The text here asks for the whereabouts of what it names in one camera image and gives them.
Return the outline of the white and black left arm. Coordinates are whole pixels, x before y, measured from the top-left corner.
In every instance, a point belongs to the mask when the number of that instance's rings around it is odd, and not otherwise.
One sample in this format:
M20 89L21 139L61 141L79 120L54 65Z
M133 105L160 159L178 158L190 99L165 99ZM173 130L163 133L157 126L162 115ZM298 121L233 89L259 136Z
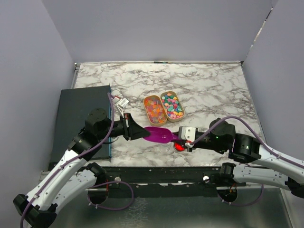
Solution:
M50 173L33 190L13 200L21 216L20 226L26 221L34 228L48 228L59 211L79 193L90 187L110 185L105 169L90 162L108 138L123 136L126 140L137 140L149 135L130 113L115 121L102 108L92 110L84 128Z

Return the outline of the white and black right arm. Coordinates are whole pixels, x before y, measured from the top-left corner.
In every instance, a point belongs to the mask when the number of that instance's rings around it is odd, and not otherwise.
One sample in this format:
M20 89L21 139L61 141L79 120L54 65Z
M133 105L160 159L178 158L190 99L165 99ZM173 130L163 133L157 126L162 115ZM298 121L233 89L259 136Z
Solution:
M233 162L223 163L218 173L205 183L216 187L259 183L288 190L294 196L304 196L304 162L266 145L255 133L237 133L226 118L212 121L204 133L195 127L181 126L174 133L175 143L187 151L194 149L228 153Z

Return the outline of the purple plastic scoop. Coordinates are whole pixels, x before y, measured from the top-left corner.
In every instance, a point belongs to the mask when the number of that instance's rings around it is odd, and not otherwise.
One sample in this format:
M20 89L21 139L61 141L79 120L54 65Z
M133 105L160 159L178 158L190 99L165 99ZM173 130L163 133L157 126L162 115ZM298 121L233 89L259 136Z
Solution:
M170 143L181 140L178 135L173 134L166 128L149 126L144 129L150 133L150 135L144 137L144 139L153 143Z

